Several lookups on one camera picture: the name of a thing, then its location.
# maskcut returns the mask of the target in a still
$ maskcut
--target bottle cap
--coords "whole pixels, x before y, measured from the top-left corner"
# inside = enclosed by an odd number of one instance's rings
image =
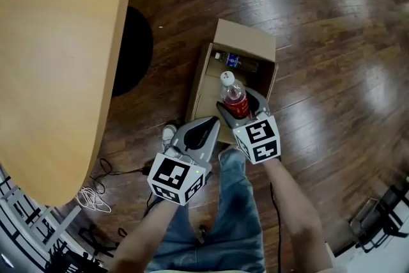
[[[220,75],[220,80],[224,86],[230,86],[235,82],[235,75],[230,71],[225,71]]]

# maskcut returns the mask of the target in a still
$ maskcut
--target black cable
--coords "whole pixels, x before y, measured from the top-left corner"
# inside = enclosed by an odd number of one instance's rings
[[[150,172],[150,168],[146,166],[143,168],[139,168],[139,169],[133,169],[127,172],[113,172],[114,169],[112,168],[111,163],[108,162],[108,160],[106,160],[105,158],[100,159],[100,165],[101,165],[102,170],[105,173],[98,175],[96,178],[89,176],[93,180],[94,189],[97,194],[105,193],[105,190],[106,190],[105,185],[100,181],[100,179],[105,178],[107,175],[114,176],[114,175],[124,175],[124,174],[130,174],[130,173],[138,173],[138,172],[142,173],[143,175],[149,175],[149,172]],[[97,184],[102,187],[102,190],[98,190],[98,188],[96,187]]]
[[[148,198],[148,200],[147,200],[147,202],[146,202],[146,208],[149,207],[149,200],[151,199],[151,197],[152,197],[152,192],[151,192],[151,194],[149,195],[149,198]]]
[[[125,238],[125,237],[128,235],[128,233],[127,233],[123,228],[119,228],[119,229],[118,229],[118,235],[119,235],[120,237]]]
[[[278,261],[278,273],[281,273],[281,217],[280,217],[280,211],[279,208],[277,206],[277,204],[275,203],[275,199],[274,199],[274,193],[273,193],[273,185],[270,183],[270,195],[271,195],[271,200],[273,202],[273,205],[275,207],[275,210],[277,211],[277,217],[279,219],[279,250],[278,250],[278,254],[277,254],[277,261]]]

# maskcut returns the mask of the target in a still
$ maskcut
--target leg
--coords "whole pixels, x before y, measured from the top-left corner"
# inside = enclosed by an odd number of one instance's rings
[[[188,209],[180,206],[167,228],[155,257],[145,272],[156,270],[186,270],[196,265],[196,238],[189,222]]]
[[[265,271],[258,211],[245,176],[245,157],[238,150],[220,157],[219,212],[197,257],[201,269]]]

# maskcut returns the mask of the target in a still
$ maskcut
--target wooden floor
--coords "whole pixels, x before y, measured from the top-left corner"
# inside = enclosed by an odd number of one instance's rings
[[[146,77],[112,99],[100,157],[139,168],[160,151],[165,122],[184,117],[199,50],[218,18],[277,37],[279,71],[270,107],[282,159],[316,205],[336,251],[351,240],[347,220],[401,174],[409,134],[409,0],[130,0],[149,20],[155,47]],[[138,36],[135,35],[135,53]],[[192,224],[211,226],[219,170],[190,203]],[[94,175],[101,172],[95,166]],[[277,216],[261,166],[247,166],[264,230],[269,272],[277,263]],[[138,174],[108,176],[111,214],[83,211],[101,231],[139,222],[150,189]],[[283,272],[293,268],[284,229]]]

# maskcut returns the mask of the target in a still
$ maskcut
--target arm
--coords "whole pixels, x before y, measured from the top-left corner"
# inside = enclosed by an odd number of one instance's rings
[[[143,272],[155,255],[178,206],[167,200],[155,205],[137,228],[122,240],[110,272]]]
[[[303,273],[332,268],[320,217],[313,204],[278,159],[268,160],[264,166],[290,234],[297,268]]]

